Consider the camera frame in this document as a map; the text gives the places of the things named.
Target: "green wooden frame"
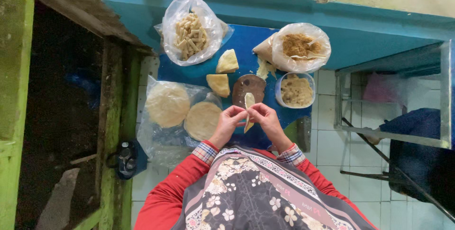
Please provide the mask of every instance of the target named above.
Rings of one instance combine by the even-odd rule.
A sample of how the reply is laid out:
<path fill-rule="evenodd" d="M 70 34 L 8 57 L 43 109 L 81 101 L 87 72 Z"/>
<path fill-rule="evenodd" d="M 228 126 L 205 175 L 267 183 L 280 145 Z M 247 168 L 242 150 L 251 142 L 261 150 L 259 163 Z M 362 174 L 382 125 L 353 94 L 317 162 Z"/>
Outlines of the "green wooden frame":
<path fill-rule="evenodd" d="M 0 229 L 13 230 L 26 117 L 34 0 L 0 0 Z M 100 208 L 75 229 L 130 229 L 132 180 L 105 166 L 120 140 L 135 137 L 141 55 L 105 38 L 97 156 Z"/>

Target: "red sleeve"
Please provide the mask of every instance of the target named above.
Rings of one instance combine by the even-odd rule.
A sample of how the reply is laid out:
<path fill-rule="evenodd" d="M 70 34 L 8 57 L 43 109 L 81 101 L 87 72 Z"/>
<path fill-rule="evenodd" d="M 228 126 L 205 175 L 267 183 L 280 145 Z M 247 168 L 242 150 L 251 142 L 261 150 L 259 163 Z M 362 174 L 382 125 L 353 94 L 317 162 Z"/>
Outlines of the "red sleeve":
<path fill-rule="evenodd" d="M 276 159 L 276 156 L 265 150 L 258 150 L 255 149 L 256 152 L 259 152 L 267 157 L 270 157 L 272 159 Z M 333 186 L 332 182 L 328 181 L 324 175 L 308 160 L 304 160 L 303 163 L 299 164 L 297 166 L 297 169 L 303 171 L 313 182 L 314 186 L 319 189 L 322 193 L 330 196 L 335 196 L 343 201 L 345 201 L 347 204 L 349 204 L 364 220 L 368 222 L 372 227 L 378 230 L 377 227 L 375 227 L 368 219 L 363 215 L 363 213 L 357 208 L 357 206 L 352 203 L 346 196 L 342 195 L 338 190 Z"/>
<path fill-rule="evenodd" d="M 191 154 L 150 191 L 134 230 L 168 230 L 182 212 L 185 189 L 207 174 L 210 166 Z"/>

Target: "hand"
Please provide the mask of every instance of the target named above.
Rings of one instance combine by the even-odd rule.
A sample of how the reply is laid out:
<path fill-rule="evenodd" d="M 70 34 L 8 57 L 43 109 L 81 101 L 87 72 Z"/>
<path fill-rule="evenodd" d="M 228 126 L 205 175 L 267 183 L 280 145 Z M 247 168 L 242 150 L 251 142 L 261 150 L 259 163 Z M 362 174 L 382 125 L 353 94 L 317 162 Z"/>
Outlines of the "hand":
<path fill-rule="evenodd" d="M 258 122 L 268 139 L 276 147 L 279 154 L 293 146 L 292 141 L 284 134 L 278 120 L 277 112 L 268 106 L 257 103 L 248 109 L 251 122 Z"/>
<path fill-rule="evenodd" d="M 221 112 L 218 126 L 213 136 L 208 140 L 217 148 L 222 148 L 234 133 L 236 127 L 245 126 L 246 122 L 239 122 L 247 117 L 248 113 L 241 107 L 230 106 Z"/>

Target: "plaid shirt cuff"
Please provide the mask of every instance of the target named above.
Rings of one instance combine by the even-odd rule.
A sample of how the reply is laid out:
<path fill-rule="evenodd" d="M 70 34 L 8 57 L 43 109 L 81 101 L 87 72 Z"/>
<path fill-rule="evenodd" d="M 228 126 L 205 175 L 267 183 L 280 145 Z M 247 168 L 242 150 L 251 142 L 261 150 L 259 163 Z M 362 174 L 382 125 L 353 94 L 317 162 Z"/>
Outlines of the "plaid shirt cuff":
<path fill-rule="evenodd" d="M 199 144 L 192 152 L 193 155 L 197 156 L 199 159 L 207 163 L 208 165 L 212 165 L 215 156 L 217 156 L 218 152 L 213 149 L 210 145 L 205 143 Z"/>
<path fill-rule="evenodd" d="M 302 151 L 300 151 L 299 147 L 294 143 L 294 145 L 291 146 L 288 150 L 282 152 L 277 157 L 277 160 L 282 163 L 291 163 L 297 167 L 304 162 L 305 156 Z"/>

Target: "blue table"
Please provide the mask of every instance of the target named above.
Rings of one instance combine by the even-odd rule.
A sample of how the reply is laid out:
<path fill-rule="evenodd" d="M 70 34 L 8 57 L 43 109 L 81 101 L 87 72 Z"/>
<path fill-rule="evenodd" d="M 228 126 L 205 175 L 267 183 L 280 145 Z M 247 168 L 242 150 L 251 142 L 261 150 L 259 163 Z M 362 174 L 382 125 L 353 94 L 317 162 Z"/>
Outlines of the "blue table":
<path fill-rule="evenodd" d="M 238 59 L 239 69 L 236 70 L 235 73 L 227 74 L 229 77 L 229 87 L 232 93 L 234 83 L 239 77 L 246 74 L 251 74 L 250 70 L 256 74 L 256 71 L 258 70 L 258 57 L 253 54 L 253 48 L 267 39 L 273 33 L 278 32 L 278 29 L 241 25 L 230 26 L 235 29 L 232 37 L 218 50 L 217 53 L 213 55 L 211 59 L 208 59 L 200 64 L 181 67 L 177 64 L 174 64 L 168 58 L 166 53 L 161 53 L 160 67 L 158 69 L 158 80 L 183 82 L 208 87 L 206 75 L 215 74 L 215 69 L 217 67 L 218 59 L 220 56 L 226 50 L 234 49 Z M 277 78 L 280 78 L 284 74 L 285 72 L 279 70 L 276 72 Z M 267 86 L 264 91 L 265 96 L 263 103 L 277 111 L 278 119 L 283 129 L 300 117 L 311 117 L 312 106 L 304 109 L 291 109 L 284 108 L 279 105 L 275 99 L 275 78 L 269 74 L 266 82 Z M 232 105 L 232 96 L 230 95 L 227 98 L 222 98 L 222 103 L 223 109 L 230 107 Z M 266 149 L 272 144 L 270 140 L 268 140 L 264 131 L 261 129 L 260 125 L 257 123 L 254 124 L 254 126 L 246 134 L 243 133 L 243 128 L 237 128 L 232 135 L 231 141 L 239 141 L 242 145 L 258 149 Z"/>

